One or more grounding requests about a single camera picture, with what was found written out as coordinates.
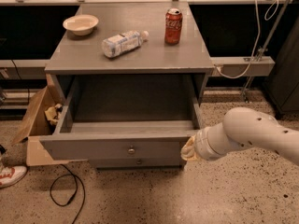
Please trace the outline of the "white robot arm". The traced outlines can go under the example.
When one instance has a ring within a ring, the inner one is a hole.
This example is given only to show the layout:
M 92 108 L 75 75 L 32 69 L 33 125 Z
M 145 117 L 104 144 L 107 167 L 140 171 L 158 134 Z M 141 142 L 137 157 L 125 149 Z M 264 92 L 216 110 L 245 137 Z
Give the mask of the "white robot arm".
M 215 161 L 229 152 L 258 147 L 299 165 L 299 132 L 281 126 L 263 112 L 245 107 L 230 109 L 223 121 L 191 136 L 181 149 L 185 161 Z

